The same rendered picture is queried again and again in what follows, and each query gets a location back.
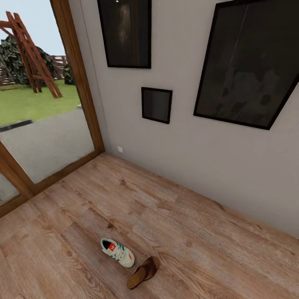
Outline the sandal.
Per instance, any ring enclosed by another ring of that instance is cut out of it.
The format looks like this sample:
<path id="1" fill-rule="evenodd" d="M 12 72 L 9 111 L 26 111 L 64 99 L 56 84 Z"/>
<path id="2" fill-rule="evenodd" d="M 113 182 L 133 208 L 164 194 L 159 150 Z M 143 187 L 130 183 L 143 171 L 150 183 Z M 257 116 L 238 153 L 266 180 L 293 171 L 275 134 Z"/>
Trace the sandal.
<path id="1" fill-rule="evenodd" d="M 151 279 L 159 268 L 159 259 L 156 256 L 148 258 L 143 265 L 137 268 L 137 271 L 127 281 L 129 289 L 136 288 L 143 281 Z"/>

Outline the gym shoe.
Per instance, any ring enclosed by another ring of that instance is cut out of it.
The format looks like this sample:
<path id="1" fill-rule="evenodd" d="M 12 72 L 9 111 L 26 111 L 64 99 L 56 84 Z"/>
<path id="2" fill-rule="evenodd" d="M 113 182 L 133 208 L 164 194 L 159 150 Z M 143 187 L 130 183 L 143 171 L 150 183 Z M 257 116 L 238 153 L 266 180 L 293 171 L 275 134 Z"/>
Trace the gym shoe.
<path id="1" fill-rule="evenodd" d="M 103 253 L 111 256 L 124 267 L 131 268 L 134 265 L 135 257 L 125 246 L 108 238 L 102 238 L 100 245 Z"/>

